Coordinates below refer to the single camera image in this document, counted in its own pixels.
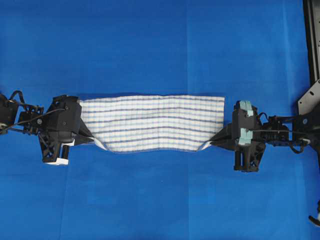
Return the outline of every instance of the wire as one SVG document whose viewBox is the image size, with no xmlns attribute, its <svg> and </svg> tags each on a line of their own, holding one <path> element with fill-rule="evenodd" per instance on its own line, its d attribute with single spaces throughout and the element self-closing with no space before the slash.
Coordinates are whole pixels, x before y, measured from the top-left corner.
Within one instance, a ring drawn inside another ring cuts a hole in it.
<svg viewBox="0 0 320 240">
<path fill-rule="evenodd" d="M 12 129 L 13 127 L 15 127 L 15 126 L 17 126 L 17 125 L 29 123 L 29 122 L 32 122 L 32 121 L 34 121 L 34 120 L 36 120 L 36 119 L 42 118 L 42 117 L 44 117 L 44 116 L 46 116 L 46 115 L 52 114 L 52 113 L 57 112 L 57 111 L 62 111 L 62 110 L 65 111 L 64 108 L 57 108 L 57 109 L 55 109 L 55 110 L 48 111 L 48 112 L 46 112 L 45 114 L 42 114 L 42 115 L 36 116 L 36 117 L 34 117 L 34 118 L 31 118 L 30 120 L 19 121 L 19 122 L 15 123 L 15 124 L 12 124 L 12 125 L 10 125 L 10 126 L 7 126 L 7 127 L 4 128 L 4 129 L 2 129 L 2 130 L 0 131 L 0 134 L 1 134 L 2 132 L 4 132 L 4 131 L 7 131 L 8 129 Z"/>
<path fill-rule="evenodd" d="M 291 131 L 291 130 L 249 130 L 251 132 L 285 132 L 285 133 L 293 133 L 293 134 L 308 134 L 307 132 L 301 132 L 301 131 Z"/>
<path fill-rule="evenodd" d="M 261 116 L 264 115 L 266 120 L 268 120 L 268 115 L 265 113 L 265 112 L 261 112 L 259 115 L 258 115 L 258 118 L 260 120 Z"/>
<path fill-rule="evenodd" d="M 11 94 L 11 97 L 9 98 L 9 101 L 13 101 L 13 100 L 14 100 L 14 97 L 15 97 L 17 94 L 19 95 L 20 102 L 23 103 L 23 104 L 21 104 L 21 105 L 23 106 L 24 110 L 27 110 L 27 107 L 25 106 L 25 99 L 24 99 L 24 95 L 23 95 L 22 91 L 19 91 L 19 90 L 14 91 L 14 92 Z"/>
</svg>

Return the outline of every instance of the fabric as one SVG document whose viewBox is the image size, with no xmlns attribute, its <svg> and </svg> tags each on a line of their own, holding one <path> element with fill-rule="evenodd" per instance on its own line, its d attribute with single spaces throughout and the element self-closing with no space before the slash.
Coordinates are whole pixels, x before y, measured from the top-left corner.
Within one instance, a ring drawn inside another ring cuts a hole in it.
<svg viewBox="0 0 320 240">
<path fill-rule="evenodd" d="M 224 124 L 224 97 L 140 95 L 80 101 L 95 143 L 115 153 L 197 152 Z"/>
</svg>

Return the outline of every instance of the metal bracket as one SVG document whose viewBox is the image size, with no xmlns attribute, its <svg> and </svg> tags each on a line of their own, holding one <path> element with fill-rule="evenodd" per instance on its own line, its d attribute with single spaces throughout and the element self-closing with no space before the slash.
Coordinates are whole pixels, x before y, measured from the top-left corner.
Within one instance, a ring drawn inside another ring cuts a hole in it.
<svg viewBox="0 0 320 240">
<path fill-rule="evenodd" d="M 320 80 L 316 81 L 315 84 L 313 84 L 313 86 L 299 99 L 299 115 L 310 113 L 318 103 L 320 103 Z"/>
<path fill-rule="evenodd" d="M 75 139 L 73 140 L 73 142 L 70 143 L 62 143 L 61 147 L 62 147 L 62 156 L 61 157 L 57 157 L 56 161 L 54 162 L 45 162 L 46 164 L 50 164 L 50 165 L 68 165 L 69 164 L 69 160 L 68 160 L 68 154 L 69 154 L 69 147 L 72 147 L 75 145 Z"/>
</svg>

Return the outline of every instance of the cloth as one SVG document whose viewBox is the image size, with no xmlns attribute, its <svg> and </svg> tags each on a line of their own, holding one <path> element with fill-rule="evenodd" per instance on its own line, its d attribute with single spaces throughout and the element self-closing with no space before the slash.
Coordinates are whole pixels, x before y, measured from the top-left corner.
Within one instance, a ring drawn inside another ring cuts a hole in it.
<svg viewBox="0 0 320 240">
<path fill-rule="evenodd" d="M 224 123 L 225 98 L 135 95 L 81 100 L 95 143 L 115 153 L 197 152 Z"/>
</svg>

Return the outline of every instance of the mounting plate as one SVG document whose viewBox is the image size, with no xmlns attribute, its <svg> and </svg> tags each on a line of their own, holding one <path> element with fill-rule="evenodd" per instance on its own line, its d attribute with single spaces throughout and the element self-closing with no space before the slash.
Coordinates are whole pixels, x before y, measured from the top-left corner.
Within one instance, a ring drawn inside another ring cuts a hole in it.
<svg viewBox="0 0 320 240">
<path fill-rule="evenodd" d="M 320 103 L 320 80 L 298 100 L 299 115 L 310 113 L 318 103 Z"/>
</svg>

